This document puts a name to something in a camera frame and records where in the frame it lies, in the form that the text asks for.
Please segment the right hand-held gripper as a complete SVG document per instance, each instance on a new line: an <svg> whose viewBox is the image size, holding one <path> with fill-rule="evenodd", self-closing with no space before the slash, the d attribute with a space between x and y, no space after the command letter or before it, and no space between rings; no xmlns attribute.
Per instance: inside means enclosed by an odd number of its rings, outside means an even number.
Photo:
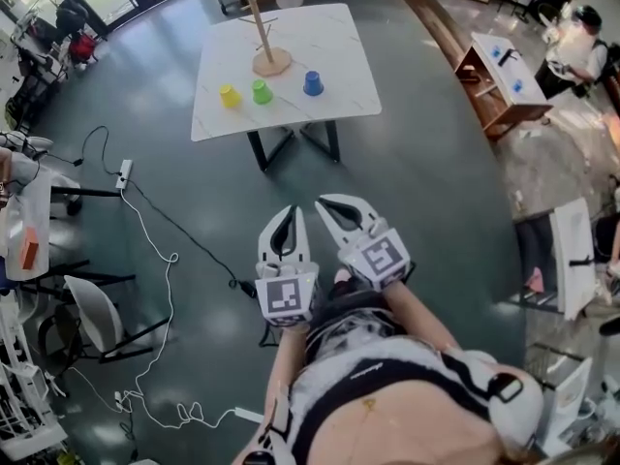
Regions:
<svg viewBox="0 0 620 465"><path fill-rule="evenodd" d="M413 262L400 235L366 200L344 194L321 195L315 202L327 230L342 249L340 262L376 292L407 281Z"/></svg>

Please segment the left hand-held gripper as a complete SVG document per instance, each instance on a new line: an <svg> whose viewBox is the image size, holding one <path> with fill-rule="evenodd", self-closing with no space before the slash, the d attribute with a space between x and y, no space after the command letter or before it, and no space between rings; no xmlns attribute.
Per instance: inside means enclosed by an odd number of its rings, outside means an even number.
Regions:
<svg viewBox="0 0 620 465"><path fill-rule="evenodd" d="M271 218L259 236L258 253L255 287L264 319L278 327L309 324L318 294L319 266L309 262L305 219L297 205L288 205ZM287 256L299 263L269 263Z"/></svg>

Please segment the wooden cup tree stand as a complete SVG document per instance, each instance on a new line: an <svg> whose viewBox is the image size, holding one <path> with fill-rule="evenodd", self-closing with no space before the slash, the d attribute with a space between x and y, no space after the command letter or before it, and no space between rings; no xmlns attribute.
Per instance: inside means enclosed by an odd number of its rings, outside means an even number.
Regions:
<svg viewBox="0 0 620 465"><path fill-rule="evenodd" d="M253 72L262 78L281 75L291 66L292 56L287 50L272 46L269 42L271 23L276 17L263 21L258 0L246 0L246 5L241 10L250 11L251 16L240 17L239 20L254 25L260 38L260 44L256 47L257 54L252 62Z"/></svg>

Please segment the person's left forearm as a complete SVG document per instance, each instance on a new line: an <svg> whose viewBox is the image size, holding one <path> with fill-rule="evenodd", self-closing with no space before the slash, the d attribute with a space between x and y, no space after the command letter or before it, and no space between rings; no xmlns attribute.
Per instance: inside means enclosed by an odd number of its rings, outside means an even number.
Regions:
<svg viewBox="0 0 620 465"><path fill-rule="evenodd" d="M298 324L282 330L265 394L263 424L270 422L278 400L287 393L303 366L309 330L309 324Z"/></svg>

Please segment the person's right forearm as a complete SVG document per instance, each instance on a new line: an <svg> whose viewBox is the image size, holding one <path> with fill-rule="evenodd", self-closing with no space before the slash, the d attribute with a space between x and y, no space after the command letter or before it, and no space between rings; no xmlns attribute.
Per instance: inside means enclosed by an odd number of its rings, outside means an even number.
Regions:
<svg viewBox="0 0 620 465"><path fill-rule="evenodd" d="M428 343L439 351L459 347L445 325L404 283L391 283L383 290L383 297L396 321L410 336Z"/></svg>

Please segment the person's body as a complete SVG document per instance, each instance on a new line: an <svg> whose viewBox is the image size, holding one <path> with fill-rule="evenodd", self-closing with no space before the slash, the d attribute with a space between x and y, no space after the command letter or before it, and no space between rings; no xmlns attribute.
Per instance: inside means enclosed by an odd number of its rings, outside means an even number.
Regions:
<svg viewBox="0 0 620 465"><path fill-rule="evenodd" d="M543 412L525 371L410 336L340 269L305 359L232 465L523 465Z"/></svg>

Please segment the white chair black legs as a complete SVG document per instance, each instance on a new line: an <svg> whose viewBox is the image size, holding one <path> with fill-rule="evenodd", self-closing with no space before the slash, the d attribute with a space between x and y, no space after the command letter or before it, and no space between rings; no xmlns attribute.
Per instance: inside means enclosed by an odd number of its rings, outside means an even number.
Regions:
<svg viewBox="0 0 620 465"><path fill-rule="evenodd" d="M132 346L157 329L168 327L171 317L130 333L117 304L103 290L104 286L134 278L84 273L63 277L63 289L54 293L59 302L53 314L41 322L37 334L40 356L48 368L60 374L80 359L107 364L154 352L153 345Z"/></svg>

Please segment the orange box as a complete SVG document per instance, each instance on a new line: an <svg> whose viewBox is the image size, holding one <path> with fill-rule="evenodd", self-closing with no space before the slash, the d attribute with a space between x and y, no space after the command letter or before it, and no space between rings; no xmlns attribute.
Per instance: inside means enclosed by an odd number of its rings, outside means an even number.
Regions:
<svg viewBox="0 0 620 465"><path fill-rule="evenodd" d="M31 270L37 258L39 239L34 227L26 227L20 249L20 267L22 270Z"/></svg>

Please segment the white table with clutter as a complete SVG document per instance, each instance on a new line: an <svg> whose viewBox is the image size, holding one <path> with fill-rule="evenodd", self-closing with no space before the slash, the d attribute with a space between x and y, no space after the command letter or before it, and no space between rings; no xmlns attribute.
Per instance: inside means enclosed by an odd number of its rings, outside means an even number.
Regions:
<svg viewBox="0 0 620 465"><path fill-rule="evenodd" d="M49 270L50 197L50 173L41 168L34 180L13 195L0 212L0 257L5 259L6 277L12 281L36 279ZM20 256L28 228L34 229L39 247L32 267L24 269Z"/></svg>

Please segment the red bag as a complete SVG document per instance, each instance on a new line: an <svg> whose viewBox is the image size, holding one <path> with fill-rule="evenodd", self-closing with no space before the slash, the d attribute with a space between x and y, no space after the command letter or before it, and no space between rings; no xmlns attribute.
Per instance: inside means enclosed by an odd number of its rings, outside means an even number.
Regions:
<svg viewBox="0 0 620 465"><path fill-rule="evenodd" d="M87 34L78 34L70 40L68 52L74 64L87 64L91 59L97 61L95 49L97 41Z"/></svg>

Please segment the black table leg frame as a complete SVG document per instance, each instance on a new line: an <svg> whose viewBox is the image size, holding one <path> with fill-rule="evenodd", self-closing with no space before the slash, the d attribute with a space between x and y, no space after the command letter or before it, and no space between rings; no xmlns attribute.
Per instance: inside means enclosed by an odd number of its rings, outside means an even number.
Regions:
<svg viewBox="0 0 620 465"><path fill-rule="evenodd" d="M275 144L269 153L264 151L263 142L258 131L250 131L247 133L247 138L261 171L266 171L282 152L284 147L295 137L295 131L289 127L280 127L279 131L283 137Z"/></svg>
<svg viewBox="0 0 620 465"><path fill-rule="evenodd" d="M304 124L300 127L299 132L307 141L321 150L333 162L339 163L341 161L341 155L336 122L334 120L326 120L323 124L325 126L326 142L318 138L318 123Z"/></svg>

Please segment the white side table wooden frame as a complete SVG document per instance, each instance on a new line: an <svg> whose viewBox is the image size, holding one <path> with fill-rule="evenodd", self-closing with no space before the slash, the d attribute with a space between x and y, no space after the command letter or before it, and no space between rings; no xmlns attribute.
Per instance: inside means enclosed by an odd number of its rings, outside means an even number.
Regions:
<svg viewBox="0 0 620 465"><path fill-rule="evenodd" d="M494 47L501 49L499 57L491 56ZM499 140L523 122L541 119L552 109L519 51L516 60L509 59L503 67L498 66L509 48L516 49L506 38L474 32L469 48L454 70L491 141ZM520 92L512 90L517 79L523 83Z"/></svg>

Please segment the white table black frame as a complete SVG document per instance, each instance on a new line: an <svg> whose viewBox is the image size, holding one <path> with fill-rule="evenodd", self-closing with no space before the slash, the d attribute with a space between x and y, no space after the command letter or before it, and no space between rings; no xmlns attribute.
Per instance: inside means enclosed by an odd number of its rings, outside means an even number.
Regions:
<svg viewBox="0 0 620 465"><path fill-rule="evenodd" d="M575 320L597 287L587 202L579 198L514 223L522 286L511 300Z"/></svg>

